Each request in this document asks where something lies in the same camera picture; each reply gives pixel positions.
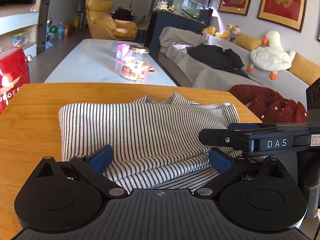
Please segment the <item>right hand dark glove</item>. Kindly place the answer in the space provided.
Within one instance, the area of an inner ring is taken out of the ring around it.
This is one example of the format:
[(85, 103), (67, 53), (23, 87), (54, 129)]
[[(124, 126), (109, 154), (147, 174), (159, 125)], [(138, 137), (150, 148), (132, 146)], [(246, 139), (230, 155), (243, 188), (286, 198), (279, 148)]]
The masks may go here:
[(319, 148), (303, 153), (304, 186), (308, 189), (319, 187)]

